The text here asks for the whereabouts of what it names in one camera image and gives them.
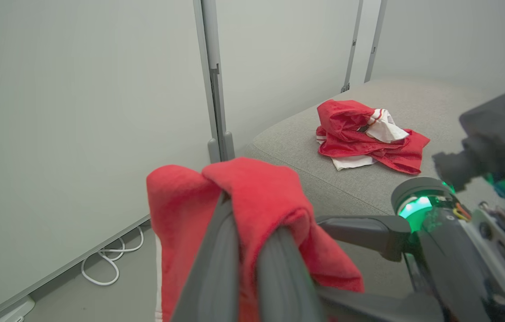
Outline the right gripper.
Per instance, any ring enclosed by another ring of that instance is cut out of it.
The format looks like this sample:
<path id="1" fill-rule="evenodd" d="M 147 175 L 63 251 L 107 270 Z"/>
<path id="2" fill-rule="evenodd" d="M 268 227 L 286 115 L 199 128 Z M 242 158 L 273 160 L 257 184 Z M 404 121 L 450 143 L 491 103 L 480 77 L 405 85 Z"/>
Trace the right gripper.
<path id="1" fill-rule="evenodd" d="M 399 184 L 391 204 L 398 216 L 325 216 L 316 223 L 334 240 L 392 262 L 401 261 L 409 238 L 413 286 L 437 299 L 317 286 L 329 321 L 505 322 L 505 208 L 481 202 L 467 210 L 451 187 L 428 177 Z"/>

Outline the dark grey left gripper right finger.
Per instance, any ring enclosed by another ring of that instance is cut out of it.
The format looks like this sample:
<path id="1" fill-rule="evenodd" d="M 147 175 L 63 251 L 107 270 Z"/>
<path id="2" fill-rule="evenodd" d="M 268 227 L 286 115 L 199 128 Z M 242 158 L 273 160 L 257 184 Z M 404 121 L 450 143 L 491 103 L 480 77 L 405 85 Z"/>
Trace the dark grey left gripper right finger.
<path id="1" fill-rule="evenodd" d="M 314 282 L 288 228 L 277 228 L 264 243 L 259 253 L 257 277 L 261 321 L 327 320 Z"/>

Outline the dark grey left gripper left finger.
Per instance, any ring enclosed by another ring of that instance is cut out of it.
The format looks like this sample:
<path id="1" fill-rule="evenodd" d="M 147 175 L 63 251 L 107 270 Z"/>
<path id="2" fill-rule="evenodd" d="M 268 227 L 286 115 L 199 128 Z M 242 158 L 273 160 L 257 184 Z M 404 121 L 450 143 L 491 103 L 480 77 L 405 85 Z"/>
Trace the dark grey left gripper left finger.
<path id="1" fill-rule="evenodd" d="M 230 196 L 218 198 L 213 216 L 171 320 L 236 322 L 239 314 L 239 238 Z"/>

